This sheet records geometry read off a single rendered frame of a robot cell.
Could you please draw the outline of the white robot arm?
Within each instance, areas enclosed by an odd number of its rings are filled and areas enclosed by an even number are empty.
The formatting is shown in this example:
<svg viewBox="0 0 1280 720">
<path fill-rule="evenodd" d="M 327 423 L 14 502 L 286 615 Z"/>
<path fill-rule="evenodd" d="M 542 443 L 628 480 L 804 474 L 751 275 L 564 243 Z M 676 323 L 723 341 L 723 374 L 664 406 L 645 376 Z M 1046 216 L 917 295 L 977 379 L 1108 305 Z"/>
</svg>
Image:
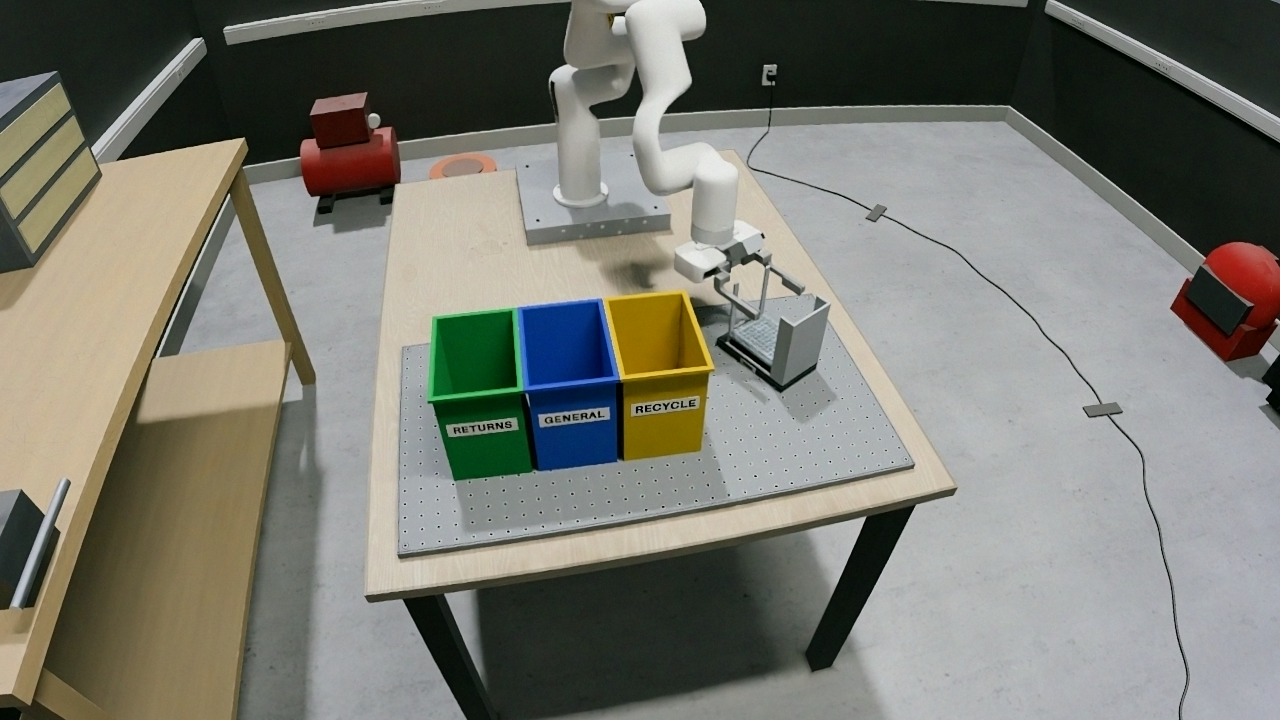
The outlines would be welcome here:
<svg viewBox="0 0 1280 720">
<path fill-rule="evenodd" d="M 660 152 L 660 118 L 692 82 L 681 42 L 704 33 L 707 15 L 701 3 L 571 1 L 564 37 L 568 65 L 549 78 L 559 170 L 559 184 L 553 190 L 556 202 L 591 208 L 607 199 L 608 188 L 602 183 L 600 126 L 589 108 L 622 97 L 637 67 L 643 102 L 634 122 L 634 154 L 646 190 L 658 197 L 692 190 L 692 240 L 721 252 L 730 250 L 733 263 L 764 249 L 765 236 L 760 232 L 740 242 L 733 238 L 739 170 L 732 164 L 723 161 L 708 143 Z M 605 14 L 621 12 L 626 15 Z"/>
</svg>

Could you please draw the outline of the blue open bin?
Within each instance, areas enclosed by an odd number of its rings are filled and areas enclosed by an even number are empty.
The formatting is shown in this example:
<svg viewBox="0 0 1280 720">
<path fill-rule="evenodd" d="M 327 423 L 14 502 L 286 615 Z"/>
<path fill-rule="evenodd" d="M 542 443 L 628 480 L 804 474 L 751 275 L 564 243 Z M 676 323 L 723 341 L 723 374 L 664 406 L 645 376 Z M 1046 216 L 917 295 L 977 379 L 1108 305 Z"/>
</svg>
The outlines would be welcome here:
<svg viewBox="0 0 1280 720">
<path fill-rule="evenodd" d="M 539 471 L 617 462 L 620 372 L 603 300 L 517 313 Z"/>
</svg>

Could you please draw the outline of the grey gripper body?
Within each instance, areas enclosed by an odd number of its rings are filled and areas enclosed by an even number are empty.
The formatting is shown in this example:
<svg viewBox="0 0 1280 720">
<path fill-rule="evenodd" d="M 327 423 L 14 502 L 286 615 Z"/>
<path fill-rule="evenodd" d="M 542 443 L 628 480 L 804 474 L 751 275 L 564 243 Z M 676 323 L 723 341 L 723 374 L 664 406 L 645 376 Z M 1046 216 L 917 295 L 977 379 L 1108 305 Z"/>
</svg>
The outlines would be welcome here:
<svg viewBox="0 0 1280 720">
<path fill-rule="evenodd" d="M 735 222 L 733 227 L 736 227 L 733 228 L 733 238 L 739 240 L 739 242 L 760 232 L 744 222 Z M 733 263 L 730 250 L 721 252 L 721 250 L 716 249 L 716 246 L 699 243 L 696 240 L 675 249 L 675 272 L 684 275 L 684 278 L 694 284 L 701 284 L 710 281 L 714 277 L 716 266 L 727 261 L 732 261 L 733 268 L 740 265 L 741 259 Z M 703 278 L 704 272 L 705 274 Z"/>
</svg>

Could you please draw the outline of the yellow bin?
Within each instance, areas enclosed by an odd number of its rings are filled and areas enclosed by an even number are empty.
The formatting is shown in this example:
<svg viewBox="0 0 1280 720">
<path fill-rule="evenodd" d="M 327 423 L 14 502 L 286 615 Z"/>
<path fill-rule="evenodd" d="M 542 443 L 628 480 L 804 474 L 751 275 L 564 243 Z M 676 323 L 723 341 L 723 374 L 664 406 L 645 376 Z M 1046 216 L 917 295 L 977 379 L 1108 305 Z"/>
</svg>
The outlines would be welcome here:
<svg viewBox="0 0 1280 720">
<path fill-rule="evenodd" d="M 625 461 L 701 451 L 714 372 L 686 290 L 602 299 Z"/>
</svg>

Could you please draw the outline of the green returns bin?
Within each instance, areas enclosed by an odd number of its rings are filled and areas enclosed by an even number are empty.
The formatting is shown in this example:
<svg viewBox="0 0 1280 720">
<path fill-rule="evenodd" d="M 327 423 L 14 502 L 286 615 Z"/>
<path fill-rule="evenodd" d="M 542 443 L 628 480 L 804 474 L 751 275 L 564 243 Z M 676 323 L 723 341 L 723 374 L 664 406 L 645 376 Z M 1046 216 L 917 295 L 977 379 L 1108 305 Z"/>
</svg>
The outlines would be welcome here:
<svg viewBox="0 0 1280 720">
<path fill-rule="evenodd" d="M 454 480 L 532 473 L 517 307 L 433 316 L 428 404 Z"/>
</svg>

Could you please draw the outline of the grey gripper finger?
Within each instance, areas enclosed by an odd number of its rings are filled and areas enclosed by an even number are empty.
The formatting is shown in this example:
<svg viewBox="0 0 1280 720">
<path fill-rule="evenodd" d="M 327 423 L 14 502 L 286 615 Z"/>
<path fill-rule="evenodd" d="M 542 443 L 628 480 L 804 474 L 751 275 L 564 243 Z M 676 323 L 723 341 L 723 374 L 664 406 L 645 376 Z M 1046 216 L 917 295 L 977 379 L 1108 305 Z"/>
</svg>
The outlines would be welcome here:
<svg viewBox="0 0 1280 720">
<path fill-rule="evenodd" d="M 741 300 L 737 299 L 736 296 L 733 296 L 733 293 L 730 293 L 727 290 L 724 290 L 724 284 L 730 282 L 731 268 L 732 268 L 732 261 L 727 261 L 721 264 L 719 266 L 716 266 L 714 282 L 713 282 L 716 293 L 719 293 L 723 299 L 733 304 L 740 313 L 750 318 L 753 322 L 755 320 L 758 322 L 760 319 L 760 311 L 756 307 L 753 307 L 753 305 L 748 304 L 742 299 Z"/>
<path fill-rule="evenodd" d="M 745 266 L 749 263 L 756 261 L 756 263 L 762 264 L 764 268 L 765 266 L 771 266 L 771 272 L 774 273 L 774 275 L 778 275 L 782 279 L 781 284 L 785 286 L 785 288 L 792 291 L 797 296 L 801 296 L 801 293 L 805 292 L 806 284 L 803 284 L 800 281 L 795 279 L 792 275 L 788 275 L 786 272 L 781 270 L 778 266 L 774 266 L 771 263 L 771 259 L 772 259 L 772 252 L 769 252 L 768 250 L 765 250 L 763 252 L 753 252 L 753 254 L 748 255 L 746 258 L 741 258 L 740 264 L 742 266 Z"/>
</svg>

